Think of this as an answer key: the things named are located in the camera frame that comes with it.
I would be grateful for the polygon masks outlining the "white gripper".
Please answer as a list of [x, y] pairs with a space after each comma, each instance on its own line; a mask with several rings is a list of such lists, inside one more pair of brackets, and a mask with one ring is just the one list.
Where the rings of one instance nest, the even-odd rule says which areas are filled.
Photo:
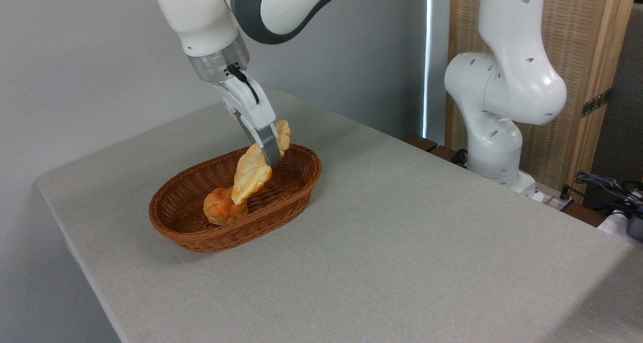
[[257, 144], [267, 164], [274, 167], [282, 160], [276, 141], [275, 112], [259, 83], [249, 74], [243, 76], [247, 78], [245, 82], [231, 77], [219, 82], [219, 87], [227, 108], [243, 128], [250, 143]]

